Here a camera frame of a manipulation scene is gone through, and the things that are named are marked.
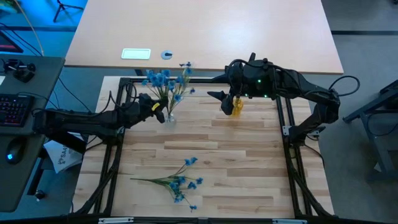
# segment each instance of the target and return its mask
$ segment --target small white object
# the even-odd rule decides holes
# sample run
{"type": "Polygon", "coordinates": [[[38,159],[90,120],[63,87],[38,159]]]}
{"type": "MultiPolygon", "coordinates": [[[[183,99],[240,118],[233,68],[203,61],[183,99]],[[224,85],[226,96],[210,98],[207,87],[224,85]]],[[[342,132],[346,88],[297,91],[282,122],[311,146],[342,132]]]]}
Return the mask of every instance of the small white object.
{"type": "Polygon", "coordinates": [[[55,173],[66,170],[69,167],[80,164],[83,161],[83,155],[79,152],[74,151],[64,145],[59,144],[56,141],[49,141],[44,144],[44,148],[49,154],[49,157],[54,164],[55,173]]]}
{"type": "Polygon", "coordinates": [[[148,60],[150,49],[123,49],[122,59],[148,60]]]}

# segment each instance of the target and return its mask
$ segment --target backlit keyboard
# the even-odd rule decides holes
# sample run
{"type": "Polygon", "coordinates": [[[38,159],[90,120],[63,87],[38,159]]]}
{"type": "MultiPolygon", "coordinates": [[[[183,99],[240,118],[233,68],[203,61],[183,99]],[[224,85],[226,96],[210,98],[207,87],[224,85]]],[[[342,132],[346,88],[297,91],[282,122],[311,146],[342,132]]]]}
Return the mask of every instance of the backlit keyboard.
{"type": "Polygon", "coordinates": [[[33,96],[0,94],[0,126],[23,127],[33,96]]]}

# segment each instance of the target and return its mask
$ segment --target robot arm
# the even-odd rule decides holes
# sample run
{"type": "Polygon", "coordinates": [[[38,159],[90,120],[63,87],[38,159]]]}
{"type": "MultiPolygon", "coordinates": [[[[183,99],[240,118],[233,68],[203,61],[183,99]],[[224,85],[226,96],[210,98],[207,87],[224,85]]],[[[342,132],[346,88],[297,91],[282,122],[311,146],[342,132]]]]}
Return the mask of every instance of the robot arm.
{"type": "Polygon", "coordinates": [[[42,110],[35,114],[34,131],[81,153],[85,152],[86,143],[68,132],[95,135],[106,144],[115,144],[120,128],[131,128],[154,115],[164,123],[162,110],[167,100],[152,100],[146,93],[140,93],[137,98],[138,102],[116,106],[115,110],[103,113],[42,110]]]}
{"type": "Polygon", "coordinates": [[[288,70],[266,58],[255,60],[252,53],[248,62],[234,60],[225,66],[225,74],[215,77],[215,83],[229,83],[229,93],[208,92],[221,101],[221,109],[225,114],[231,115],[233,111],[233,98],[246,96],[270,97],[272,100],[278,96],[289,99],[301,97],[318,103],[313,114],[301,125],[289,128],[289,139],[292,143],[303,143],[308,133],[322,123],[333,123],[338,119],[340,99],[334,89],[327,90],[306,81],[302,74],[295,70],[288,70]]]}

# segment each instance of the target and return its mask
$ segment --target white paper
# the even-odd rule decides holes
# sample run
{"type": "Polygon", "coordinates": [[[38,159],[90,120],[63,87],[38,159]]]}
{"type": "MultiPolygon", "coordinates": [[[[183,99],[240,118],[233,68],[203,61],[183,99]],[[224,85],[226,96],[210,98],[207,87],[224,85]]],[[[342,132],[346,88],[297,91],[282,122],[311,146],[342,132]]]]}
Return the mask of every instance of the white paper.
{"type": "MultiPolygon", "coordinates": [[[[70,133],[83,140],[80,134],[70,133]]],[[[55,141],[49,141],[44,144],[44,148],[50,156],[54,165],[55,173],[66,170],[69,167],[80,164],[83,155],[55,141]]]]}

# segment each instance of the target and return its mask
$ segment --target wooden table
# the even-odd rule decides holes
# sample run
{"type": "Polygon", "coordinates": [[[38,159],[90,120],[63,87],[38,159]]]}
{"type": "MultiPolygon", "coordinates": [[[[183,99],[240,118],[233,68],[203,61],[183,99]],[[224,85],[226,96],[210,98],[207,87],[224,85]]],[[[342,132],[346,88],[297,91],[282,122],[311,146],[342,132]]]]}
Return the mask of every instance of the wooden table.
{"type": "MultiPolygon", "coordinates": [[[[97,111],[105,106],[110,90],[116,95],[119,79],[104,78],[97,111]]],[[[231,118],[220,110],[219,101],[206,94],[227,91],[226,85],[191,85],[197,92],[176,107],[176,125],[149,118],[126,130],[112,215],[294,217],[276,103],[269,98],[244,100],[241,116],[231,118]],[[204,178],[203,185],[187,193],[188,200],[198,206],[192,213],[185,202],[175,204],[163,187],[130,180],[174,174],[192,156],[199,160],[186,174],[204,178]]],[[[155,97],[140,84],[137,91],[155,97]]],[[[310,115],[307,100],[292,100],[292,106],[297,124],[310,115]]],[[[319,150],[317,142],[307,140],[307,144],[319,150]]],[[[75,210],[98,185],[104,149],[105,145],[95,147],[84,156],[73,199],[75,210]]],[[[333,213],[322,160],[305,147],[301,152],[309,189],[333,213]]]]}
{"type": "Polygon", "coordinates": [[[268,58],[302,73],[342,74],[321,0],[89,0],[65,66],[224,70],[268,58]],[[123,60],[123,49],[151,49],[123,60]],[[160,55],[171,50],[173,57],[160,55]]]}

